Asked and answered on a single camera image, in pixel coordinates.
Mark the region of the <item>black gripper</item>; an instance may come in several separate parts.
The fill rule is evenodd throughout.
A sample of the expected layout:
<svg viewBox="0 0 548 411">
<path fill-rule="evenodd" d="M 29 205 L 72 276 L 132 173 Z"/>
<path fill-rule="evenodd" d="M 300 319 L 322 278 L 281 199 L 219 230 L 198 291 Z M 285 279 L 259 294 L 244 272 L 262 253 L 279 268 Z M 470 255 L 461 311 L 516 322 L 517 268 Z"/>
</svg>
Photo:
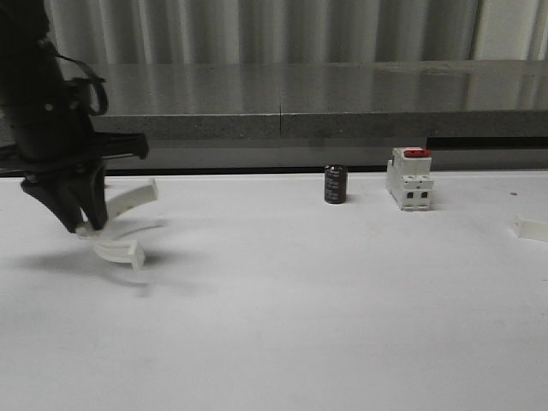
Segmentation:
<svg viewBox="0 0 548 411">
<path fill-rule="evenodd" d="M 97 132 L 91 119 L 109 108 L 105 80 L 74 60 L 81 77 L 65 79 L 63 59 L 48 38 L 50 22 L 42 1 L 1 3 L 1 117 L 14 141 L 1 159 L 16 170 L 50 171 L 76 166 L 68 186 L 56 178 L 21 183 L 24 193 L 48 208 L 69 233 L 83 222 L 95 230 L 108 219 L 104 164 L 116 157 L 145 158 L 143 134 Z"/>
</svg>

